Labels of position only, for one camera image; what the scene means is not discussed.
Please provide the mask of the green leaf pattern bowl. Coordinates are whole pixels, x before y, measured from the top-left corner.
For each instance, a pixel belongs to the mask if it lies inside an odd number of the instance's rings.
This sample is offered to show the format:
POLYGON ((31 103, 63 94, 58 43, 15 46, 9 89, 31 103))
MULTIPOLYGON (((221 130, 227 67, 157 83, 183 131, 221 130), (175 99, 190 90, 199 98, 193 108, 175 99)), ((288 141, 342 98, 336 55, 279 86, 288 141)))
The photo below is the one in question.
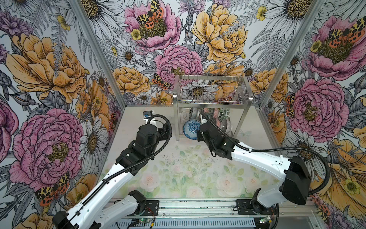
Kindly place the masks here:
POLYGON ((228 119, 229 117, 230 117, 230 109, 228 109, 228 108, 220 108, 219 109, 218 119, 220 121, 223 121, 225 119, 228 119))

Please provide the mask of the white blue dotted bowl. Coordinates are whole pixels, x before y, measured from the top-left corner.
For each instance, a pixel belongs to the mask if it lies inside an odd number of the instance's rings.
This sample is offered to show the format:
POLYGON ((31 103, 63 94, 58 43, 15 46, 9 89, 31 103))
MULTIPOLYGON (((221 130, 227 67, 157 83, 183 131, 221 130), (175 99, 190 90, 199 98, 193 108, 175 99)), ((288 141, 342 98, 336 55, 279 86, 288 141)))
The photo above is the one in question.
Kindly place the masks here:
POLYGON ((184 135, 190 140, 197 140, 197 131, 201 123, 197 120, 188 120, 183 126, 184 135))

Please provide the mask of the black white floral bowl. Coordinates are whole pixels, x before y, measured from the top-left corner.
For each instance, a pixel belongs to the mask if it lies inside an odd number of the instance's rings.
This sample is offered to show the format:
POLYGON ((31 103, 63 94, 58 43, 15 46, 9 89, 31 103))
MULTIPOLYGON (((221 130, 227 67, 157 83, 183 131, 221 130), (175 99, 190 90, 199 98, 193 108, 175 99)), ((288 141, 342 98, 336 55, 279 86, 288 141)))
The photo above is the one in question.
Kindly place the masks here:
POLYGON ((219 115, 220 115, 220 109, 219 108, 212 108, 210 111, 210 114, 212 115, 213 118, 218 119, 219 115))

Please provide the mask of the purple striped bowl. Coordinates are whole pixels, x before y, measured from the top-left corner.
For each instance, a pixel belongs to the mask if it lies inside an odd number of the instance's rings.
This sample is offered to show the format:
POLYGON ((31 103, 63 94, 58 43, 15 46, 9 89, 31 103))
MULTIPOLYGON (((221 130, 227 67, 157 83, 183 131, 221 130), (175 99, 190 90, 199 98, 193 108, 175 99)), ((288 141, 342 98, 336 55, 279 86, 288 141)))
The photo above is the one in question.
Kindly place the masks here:
POLYGON ((223 119, 221 122, 221 130, 229 135, 232 131, 232 125, 229 119, 223 119))

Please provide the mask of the dark blue floral bowl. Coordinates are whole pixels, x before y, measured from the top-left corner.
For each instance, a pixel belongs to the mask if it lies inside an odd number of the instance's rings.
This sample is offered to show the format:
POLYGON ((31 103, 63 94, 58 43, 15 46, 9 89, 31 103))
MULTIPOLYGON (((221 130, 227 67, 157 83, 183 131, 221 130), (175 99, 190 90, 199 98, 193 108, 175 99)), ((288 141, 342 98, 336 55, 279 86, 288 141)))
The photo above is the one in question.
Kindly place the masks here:
POLYGON ((189 112, 189 119, 190 120, 197 120, 199 117, 199 110, 198 108, 196 107, 193 107, 190 109, 190 112, 189 112))

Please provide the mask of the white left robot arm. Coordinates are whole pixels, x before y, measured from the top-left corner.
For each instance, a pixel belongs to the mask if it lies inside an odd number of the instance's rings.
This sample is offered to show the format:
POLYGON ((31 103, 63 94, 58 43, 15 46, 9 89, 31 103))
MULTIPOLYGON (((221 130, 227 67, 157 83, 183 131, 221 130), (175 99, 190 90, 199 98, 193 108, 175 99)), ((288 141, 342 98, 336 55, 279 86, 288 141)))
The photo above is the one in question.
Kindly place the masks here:
POLYGON ((146 197, 131 191, 123 200, 106 208, 116 192, 128 183, 148 162, 160 153, 172 137, 170 122, 157 128, 151 123, 139 127, 136 139, 117 157, 107 175, 79 203, 52 219, 57 229, 102 229, 120 217, 141 215, 146 197))

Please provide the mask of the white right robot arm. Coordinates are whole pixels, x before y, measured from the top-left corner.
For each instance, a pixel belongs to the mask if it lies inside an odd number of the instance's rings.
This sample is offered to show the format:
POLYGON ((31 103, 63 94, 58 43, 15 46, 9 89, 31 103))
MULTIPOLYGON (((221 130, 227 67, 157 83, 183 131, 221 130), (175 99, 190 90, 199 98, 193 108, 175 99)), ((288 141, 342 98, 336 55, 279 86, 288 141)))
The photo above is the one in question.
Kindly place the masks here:
POLYGON ((307 203, 311 175, 301 158, 257 152, 237 139, 224 136, 210 123, 201 124, 197 136, 214 156, 251 165, 278 179, 279 182, 271 187, 258 188, 247 204, 248 209, 261 212, 286 201, 296 205, 307 203))

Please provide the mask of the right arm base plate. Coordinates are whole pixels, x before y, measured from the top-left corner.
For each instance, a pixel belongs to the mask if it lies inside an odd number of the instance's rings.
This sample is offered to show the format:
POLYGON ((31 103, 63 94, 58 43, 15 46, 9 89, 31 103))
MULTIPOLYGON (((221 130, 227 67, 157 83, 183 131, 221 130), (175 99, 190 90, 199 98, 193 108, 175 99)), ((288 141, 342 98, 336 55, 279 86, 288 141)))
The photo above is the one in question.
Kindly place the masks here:
POLYGON ((274 215, 274 211, 271 208, 266 208, 260 203, 255 201, 251 202, 249 199, 237 199, 233 211, 238 215, 274 215))

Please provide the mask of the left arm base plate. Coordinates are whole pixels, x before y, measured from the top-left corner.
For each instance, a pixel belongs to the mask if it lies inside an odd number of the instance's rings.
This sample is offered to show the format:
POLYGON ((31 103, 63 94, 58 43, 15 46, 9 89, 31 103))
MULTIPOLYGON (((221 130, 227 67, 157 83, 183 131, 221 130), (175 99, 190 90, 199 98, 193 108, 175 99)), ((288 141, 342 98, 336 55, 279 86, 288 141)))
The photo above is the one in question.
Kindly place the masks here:
POLYGON ((138 204, 136 211, 133 213, 135 216, 158 216, 159 212, 159 200, 146 200, 138 204))

